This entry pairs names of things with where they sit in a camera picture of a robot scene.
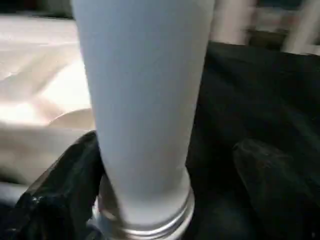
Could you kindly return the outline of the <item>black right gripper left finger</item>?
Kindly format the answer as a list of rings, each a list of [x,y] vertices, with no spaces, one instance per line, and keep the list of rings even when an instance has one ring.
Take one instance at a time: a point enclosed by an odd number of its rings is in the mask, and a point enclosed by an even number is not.
[[[88,224],[104,167],[95,131],[73,143],[0,222],[2,240],[101,240]]]

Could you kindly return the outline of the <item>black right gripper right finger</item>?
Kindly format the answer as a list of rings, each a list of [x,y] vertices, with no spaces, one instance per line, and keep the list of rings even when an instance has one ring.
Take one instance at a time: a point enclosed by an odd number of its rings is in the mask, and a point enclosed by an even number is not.
[[[272,240],[318,240],[320,194],[314,192],[284,151],[255,139],[232,150],[250,204]]]

